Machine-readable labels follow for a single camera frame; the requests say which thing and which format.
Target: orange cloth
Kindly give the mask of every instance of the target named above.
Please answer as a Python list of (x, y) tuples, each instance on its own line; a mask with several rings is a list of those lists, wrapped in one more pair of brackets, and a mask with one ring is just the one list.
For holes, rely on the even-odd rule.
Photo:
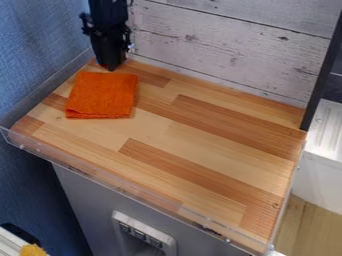
[(137, 83), (136, 75), (81, 71), (65, 106), (66, 117), (129, 117)]

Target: yellow object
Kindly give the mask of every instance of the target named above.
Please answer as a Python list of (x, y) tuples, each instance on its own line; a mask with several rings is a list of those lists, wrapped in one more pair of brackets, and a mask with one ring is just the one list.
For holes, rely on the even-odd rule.
[(21, 247), (20, 256), (47, 256), (47, 253), (36, 244)]

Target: gray wall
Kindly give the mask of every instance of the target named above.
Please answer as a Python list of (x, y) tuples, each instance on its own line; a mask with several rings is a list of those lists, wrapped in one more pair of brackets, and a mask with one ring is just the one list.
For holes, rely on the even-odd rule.
[(341, 8), (341, 0), (136, 0), (135, 57), (305, 107)]
[[(0, 1), (0, 118), (89, 47), (78, 20), (86, 5)], [(32, 233), (51, 255), (90, 255), (50, 164), (0, 140), (0, 224), (5, 222)]]

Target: wooden board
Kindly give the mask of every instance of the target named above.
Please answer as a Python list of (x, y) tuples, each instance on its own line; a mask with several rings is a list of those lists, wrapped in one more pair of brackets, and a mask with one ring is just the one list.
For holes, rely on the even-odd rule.
[(303, 110), (135, 61), (116, 72), (139, 76), (132, 118), (66, 119), (72, 77), (12, 127), (40, 144), (12, 140), (263, 251), (302, 149)]
[(275, 249), (286, 256), (342, 255), (342, 215), (290, 196)]
[(320, 37), (143, 0), (132, 12), (136, 55), (303, 105), (329, 44)]
[(153, 0), (153, 2), (181, 6), (326, 38), (332, 36), (342, 9), (340, 0)]
[(286, 256), (292, 255), (303, 217), (305, 203), (299, 197), (290, 196), (284, 218), (275, 240), (275, 249), (277, 252), (283, 253)]

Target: button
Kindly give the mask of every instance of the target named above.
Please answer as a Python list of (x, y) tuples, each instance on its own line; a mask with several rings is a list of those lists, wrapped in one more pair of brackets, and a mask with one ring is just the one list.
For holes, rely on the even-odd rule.
[(136, 230), (136, 229), (134, 229), (134, 236), (140, 240), (143, 240), (143, 241), (146, 240), (146, 235), (143, 232)]
[(150, 237), (150, 244), (160, 249), (163, 248), (163, 243), (153, 237)]
[(119, 222), (119, 225), (120, 225), (121, 231), (126, 232), (126, 233), (130, 233), (131, 232), (131, 228), (127, 224)]

